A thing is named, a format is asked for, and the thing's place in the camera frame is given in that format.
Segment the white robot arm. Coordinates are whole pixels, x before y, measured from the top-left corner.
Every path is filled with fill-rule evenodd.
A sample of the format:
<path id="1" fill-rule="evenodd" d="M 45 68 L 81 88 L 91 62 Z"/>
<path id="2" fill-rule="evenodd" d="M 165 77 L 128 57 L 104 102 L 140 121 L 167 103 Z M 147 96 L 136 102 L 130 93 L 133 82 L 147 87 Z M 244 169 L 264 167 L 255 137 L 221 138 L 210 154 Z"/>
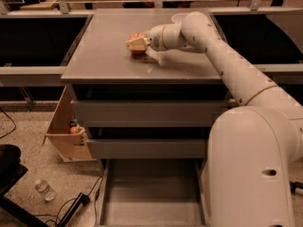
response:
<path id="1" fill-rule="evenodd" d="M 221 114 L 208 141 L 212 227 L 295 227 L 288 165 L 303 153 L 303 107 L 226 43 L 201 12 L 130 36 L 132 52 L 206 54 L 237 107 Z"/>

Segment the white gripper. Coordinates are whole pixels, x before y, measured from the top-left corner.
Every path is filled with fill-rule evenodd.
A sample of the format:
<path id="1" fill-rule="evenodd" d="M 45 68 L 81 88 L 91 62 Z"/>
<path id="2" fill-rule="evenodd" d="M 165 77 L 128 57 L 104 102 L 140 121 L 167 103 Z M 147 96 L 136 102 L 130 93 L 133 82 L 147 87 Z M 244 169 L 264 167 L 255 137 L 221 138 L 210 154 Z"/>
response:
<path id="1" fill-rule="evenodd" d="M 162 40 L 163 28 L 163 26 L 155 26 L 147 33 L 137 33 L 137 37 L 125 42 L 126 47 L 133 52 L 146 51 L 149 46 L 155 51 L 164 51 L 165 48 Z"/>

